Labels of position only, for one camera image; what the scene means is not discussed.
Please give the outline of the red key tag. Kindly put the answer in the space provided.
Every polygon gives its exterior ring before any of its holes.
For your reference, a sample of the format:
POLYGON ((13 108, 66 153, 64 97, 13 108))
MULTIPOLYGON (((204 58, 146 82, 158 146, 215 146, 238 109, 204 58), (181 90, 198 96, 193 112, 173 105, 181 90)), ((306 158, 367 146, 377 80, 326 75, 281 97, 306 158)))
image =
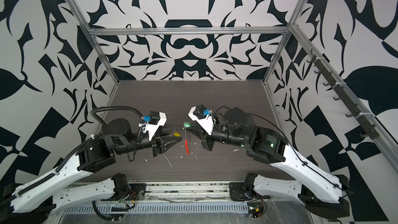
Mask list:
POLYGON ((190 148, 189 148, 189 142, 188 142, 187 139, 184 140, 184 145, 185 145, 186 153, 189 156, 190 155, 190 148))

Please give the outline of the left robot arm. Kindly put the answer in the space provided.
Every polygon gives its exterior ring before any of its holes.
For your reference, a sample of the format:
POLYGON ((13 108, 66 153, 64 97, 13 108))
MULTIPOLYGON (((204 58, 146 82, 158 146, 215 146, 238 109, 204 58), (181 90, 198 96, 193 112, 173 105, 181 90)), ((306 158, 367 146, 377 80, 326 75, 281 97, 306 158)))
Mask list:
POLYGON ((129 198, 132 189, 125 174, 121 173, 99 183, 69 186, 116 163, 117 155, 127 154, 133 161, 137 151, 150 148, 153 156, 157 156, 182 140, 163 121, 154 129, 145 132, 138 142, 138 134, 132 132, 126 119, 118 118, 105 124, 100 134, 75 148, 56 168, 5 193, 1 202, 1 223, 41 224, 50 215, 73 205, 129 198))

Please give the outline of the small electronics board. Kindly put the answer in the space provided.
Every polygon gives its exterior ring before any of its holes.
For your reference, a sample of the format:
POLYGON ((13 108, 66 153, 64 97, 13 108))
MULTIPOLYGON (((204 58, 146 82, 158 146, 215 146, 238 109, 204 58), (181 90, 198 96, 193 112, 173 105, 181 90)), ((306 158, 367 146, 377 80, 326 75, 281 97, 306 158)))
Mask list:
POLYGON ((266 205, 249 205, 248 216, 253 219, 260 218, 266 212, 266 205))

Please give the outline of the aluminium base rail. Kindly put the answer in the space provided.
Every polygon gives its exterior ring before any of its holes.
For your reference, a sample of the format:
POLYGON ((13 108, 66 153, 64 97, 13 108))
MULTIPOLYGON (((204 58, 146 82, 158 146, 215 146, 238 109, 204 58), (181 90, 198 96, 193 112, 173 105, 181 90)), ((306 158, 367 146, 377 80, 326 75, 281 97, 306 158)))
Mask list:
MULTIPOLYGON (((52 202, 57 208, 67 208, 69 205, 97 200, 118 201, 118 193, 122 190, 127 190, 127 187, 128 183, 125 177, 109 178, 91 185, 58 190, 52 195, 52 202)), ((245 181, 244 188, 255 192, 262 198, 275 196, 301 202, 315 200, 315 196, 297 180, 261 179, 260 176, 257 176, 245 181)), ((155 191, 172 195, 172 198, 198 198, 199 195, 203 195, 206 198, 213 197, 211 192, 217 195, 228 189, 229 185, 218 186, 211 182, 203 182, 201 184, 183 184, 182 182, 177 182, 170 186, 156 186, 155 191)))

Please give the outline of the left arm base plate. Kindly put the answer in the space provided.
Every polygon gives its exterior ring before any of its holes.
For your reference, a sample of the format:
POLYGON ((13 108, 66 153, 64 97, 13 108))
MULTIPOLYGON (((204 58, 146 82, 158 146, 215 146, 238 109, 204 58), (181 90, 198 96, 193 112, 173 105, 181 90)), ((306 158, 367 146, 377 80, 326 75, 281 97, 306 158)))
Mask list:
POLYGON ((141 200, 146 196, 147 184, 145 183, 129 183, 127 190, 122 190, 118 193, 117 200, 124 199, 125 201, 141 200))

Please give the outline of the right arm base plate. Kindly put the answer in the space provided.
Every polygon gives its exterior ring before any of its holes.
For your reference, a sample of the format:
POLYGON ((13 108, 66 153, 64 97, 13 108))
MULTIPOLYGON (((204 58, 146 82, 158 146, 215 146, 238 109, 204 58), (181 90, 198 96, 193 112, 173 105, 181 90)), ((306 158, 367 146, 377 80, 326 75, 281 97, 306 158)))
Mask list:
POLYGON ((232 201, 258 201, 262 197, 255 192, 249 191, 244 188, 244 183, 231 182, 229 183, 229 193, 232 201))

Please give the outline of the black wall hook rack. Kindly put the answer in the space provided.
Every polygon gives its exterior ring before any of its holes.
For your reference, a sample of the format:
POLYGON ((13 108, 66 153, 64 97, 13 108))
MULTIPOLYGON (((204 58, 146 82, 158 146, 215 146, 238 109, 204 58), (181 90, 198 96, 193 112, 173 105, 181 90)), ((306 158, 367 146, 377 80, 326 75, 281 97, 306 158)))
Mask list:
POLYGON ((354 118, 363 128, 364 133, 360 136, 372 140, 380 137, 379 132, 376 130, 375 121, 372 120, 372 114, 367 111, 364 106, 360 105, 358 97, 355 96, 349 86, 343 82, 326 58, 318 57, 311 51, 311 59, 308 63, 312 63, 317 68, 315 71, 316 74, 321 74, 325 78, 326 83, 323 85, 329 87, 337 94, 333 99, 344 103, 349 111, 345 116, 347 118, 354 118))

